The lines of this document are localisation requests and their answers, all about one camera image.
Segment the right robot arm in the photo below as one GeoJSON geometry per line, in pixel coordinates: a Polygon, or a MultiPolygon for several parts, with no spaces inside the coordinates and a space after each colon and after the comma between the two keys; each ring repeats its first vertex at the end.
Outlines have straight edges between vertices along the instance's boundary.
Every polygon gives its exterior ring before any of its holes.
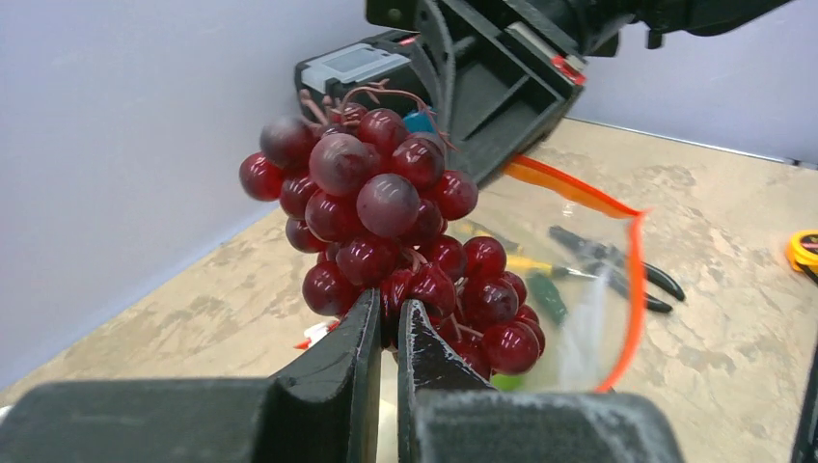
{"type": "Polygon", "coordinates": [[[412,65],[450,166],[488,182],[546,139],[584,89],[590,57],[612,57],[641,22],[646,45],[667,34],[713,37],[777,8],[775,1],[369,1],[369,23],[416,34],[412,65]]]}

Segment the clear zip bag orange zipper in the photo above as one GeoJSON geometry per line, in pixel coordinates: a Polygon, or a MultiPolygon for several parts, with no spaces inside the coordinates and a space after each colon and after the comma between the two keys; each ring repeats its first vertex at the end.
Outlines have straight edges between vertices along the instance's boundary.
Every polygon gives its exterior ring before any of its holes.
{"type": "MultiPolygon", "coordinates": [[[[646,318],[643,218],[642,211],[521,155],[480,191],[477,208],[456,221],[474,221],[520,244],[526,257],[581,271],[579,260],[549,236],[551,226],[614,245],[627,256],[627,298],[609,286],[611,267],[604,267],[594,280],[551,278],[567,308],[561,326],[553,324],[528,290],[527,303],[540,319],[546,347],[538,363],[523,374],[526,381],[519,391],[603,392],[618,385],[639,351],[646,318]]],[[[513,273],[528,289],[528,274],[513,273]]]]}

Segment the red grape bunch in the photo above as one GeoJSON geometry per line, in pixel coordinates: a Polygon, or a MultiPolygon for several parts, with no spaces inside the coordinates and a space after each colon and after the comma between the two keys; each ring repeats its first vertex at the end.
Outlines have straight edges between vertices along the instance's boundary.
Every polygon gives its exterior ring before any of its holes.
{"type": "Polygon", "coordinates": [[[417,301],[480,376],[532,370],[546,339],[509,266],[519,248],[470,221],[477,185],[448,167],[434,110],[385,81],[321,100],[303,90],[299,101],[303,115],[266,125],[238,178],[251,199],[279,205],[290,246],[315,256],[302,282],[309,309],[337,326],[376,290],[393,350],[403,307],[417,301]]]}

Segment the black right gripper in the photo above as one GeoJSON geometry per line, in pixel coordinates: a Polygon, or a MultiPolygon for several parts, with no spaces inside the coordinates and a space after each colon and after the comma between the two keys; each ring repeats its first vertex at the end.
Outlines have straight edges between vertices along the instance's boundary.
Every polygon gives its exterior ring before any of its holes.
{"type": "Polygon", "coordinates": [[[479,184],[547,137],[584,86],[589,56],[612,56],[633,1],[367,1],[369,23],[421,37],[415,72],[479,184]]]}

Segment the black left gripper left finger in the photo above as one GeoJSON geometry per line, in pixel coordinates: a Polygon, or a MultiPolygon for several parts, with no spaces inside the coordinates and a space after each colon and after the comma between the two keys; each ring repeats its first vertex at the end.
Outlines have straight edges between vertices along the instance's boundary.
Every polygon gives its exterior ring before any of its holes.
{"type": "Polygon", "coordinates": [[[366,290],[334,331],[270,376],[254,461],[375,461],[379,303],[379,291],[366,290]]]}

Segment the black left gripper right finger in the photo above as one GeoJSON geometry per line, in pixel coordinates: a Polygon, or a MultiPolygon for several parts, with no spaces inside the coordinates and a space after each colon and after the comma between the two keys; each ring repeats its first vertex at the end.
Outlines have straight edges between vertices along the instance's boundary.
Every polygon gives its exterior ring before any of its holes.
{"type": "Polygon", "coordinates": [[[471,410],[450,404],[495,388],[467,366],[433,329],[425,306],[411,299],[398,324],[397,451],[400,462],[464,462],[476,453],[471,410]]]}

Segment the green cabbage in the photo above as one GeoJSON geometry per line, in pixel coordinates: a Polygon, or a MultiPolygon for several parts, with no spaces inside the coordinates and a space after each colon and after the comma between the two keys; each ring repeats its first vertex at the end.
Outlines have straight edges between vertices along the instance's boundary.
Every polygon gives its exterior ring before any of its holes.
{"type": "Polygon", "coordinates": [[[525,375],[505,375],[505,374],[494,374],[491,377],[491,384],[492,386],[503,392],[513,392],[521,390],[526,381],[525,375]]]}

